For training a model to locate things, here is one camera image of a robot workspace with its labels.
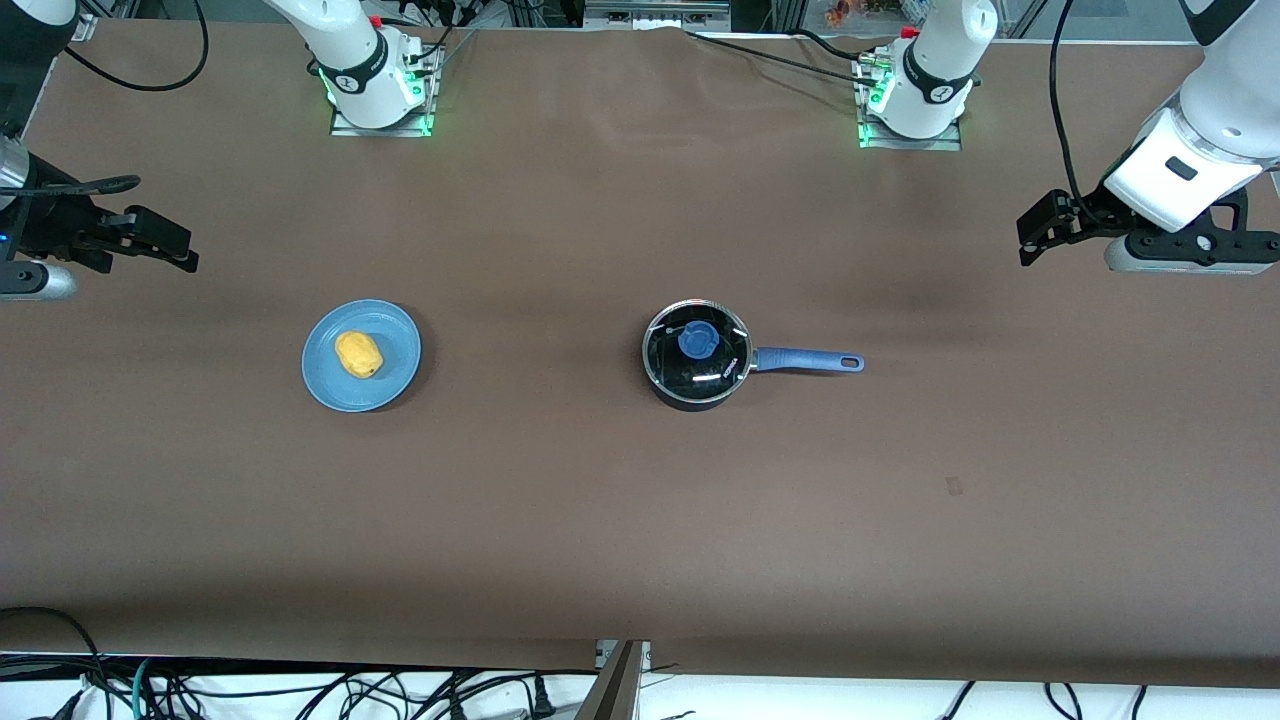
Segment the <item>blue plate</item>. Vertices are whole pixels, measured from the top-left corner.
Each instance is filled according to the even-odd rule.
[[[347,331],[369,333],[383,354],[383,366],[360,379],[338,360],[333,345]],[[387,405],[413,382],[422,359],[422,338],[408,313],[385,300],[356,300],[335,307],[316,324],[302,347],[302,380],[325,407],[365,413]]]

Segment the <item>blue pot handle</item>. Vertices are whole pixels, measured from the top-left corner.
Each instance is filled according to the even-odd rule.
[[[826,373],[861,373],[867,361],[852,352],[803,350],[799,347],[760,347],[755,351],[755,370],[822,370]]]

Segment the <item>white floor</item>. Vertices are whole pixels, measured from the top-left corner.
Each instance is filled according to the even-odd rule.
[[[383,675],[370,675],[376,682]],[[411,696],[425,696],[445,679],[444,673],[402,675]],[[312,687],[337,675],[256,675],[200,678],[192,687],[212,692],[255,692]],[[590,688],[590,676],[552,676],[550,701],[571,717],[573,703]],[[690,720],[938,720],[961,683],[934,680],[845,680],[741,678],[710,675],[645,675],[639,720],[669,720],[692,711]],[[79,688],[76,680],[0,683],[0,720],[47,717]],[[1137,688],[1126,685],[1075,685],[1087,720],[1130,720]],[[251,700],[206,698],[206,720],[291,720],[314,693]],[[344,692],[332,693],[311,720],[334,720]],[[1066,702],[1059,688],[1060,702]],[[522,714],[525,692],[508,684],[465,703],[468,720],[511,719]],[[129,708],[116,701],[115,717],[128,720]],[[429,715],[425,720],[435,720]],[[390,708],[364,702],[351,720],[396,720]],[[102,693],[84,694],[74,720],[105,717]],[[978,683],[957,720],[1061,720],[1036,683]],[[1275,720],[1280,717],[1280,691],[1151,688],[1140,720]]]

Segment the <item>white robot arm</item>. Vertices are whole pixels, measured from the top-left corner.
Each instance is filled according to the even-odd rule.
[[[1244,191],[1280,163],[1280,0],[1180,1],[1204,61],[1102,187],[1050,192],[1019,219],[1023,265],[1091,237],[1116,237],[1106,260],[1123,272],[1256,274],[1280,260],[1280,233],[1245,228]],[[1213,224],[1213,206],[1235,211],[1233,227]]]
[[[892,82],[868,105],[901,136],[937,137],[964,113],[973,72],[996,37],[991,0],[937,0],[920,35],[888,46]]]
[[[353,126],[384,128],[426,101],[422,41],[375,28],[360,0],[264,1],[302,33],[330,100]]]

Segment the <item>blue lid knob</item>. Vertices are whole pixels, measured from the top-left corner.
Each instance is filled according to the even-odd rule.
[[[680,350],[692,360],[707,360],[716,352],[719,345],[719,333],[716,325],[707,320],[692,320],[685,325],[684,332],[677,338]]]

